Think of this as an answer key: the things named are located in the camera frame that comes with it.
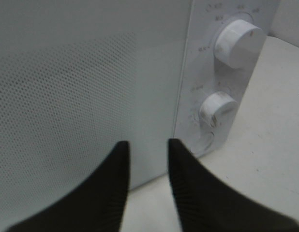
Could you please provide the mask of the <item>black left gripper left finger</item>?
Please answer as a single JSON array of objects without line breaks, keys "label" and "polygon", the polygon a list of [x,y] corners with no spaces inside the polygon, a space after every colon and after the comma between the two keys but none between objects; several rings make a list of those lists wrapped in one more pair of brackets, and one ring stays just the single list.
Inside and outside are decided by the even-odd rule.
[{"label": "black left gripper left finger", "polygon": [[9,232],[119,232],[130,184],[130,146],[119,141],[69,194]]}]

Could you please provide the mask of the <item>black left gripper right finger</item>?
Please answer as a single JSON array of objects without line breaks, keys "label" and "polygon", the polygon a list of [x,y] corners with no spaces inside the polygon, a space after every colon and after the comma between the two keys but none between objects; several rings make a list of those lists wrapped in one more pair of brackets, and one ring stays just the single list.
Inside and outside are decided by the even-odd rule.
[{"label": "black left gripper right finger", "polygon": [[293,218],[217,178],[179,139],[168,140],[168,176],[184,232],[299,232]]}]

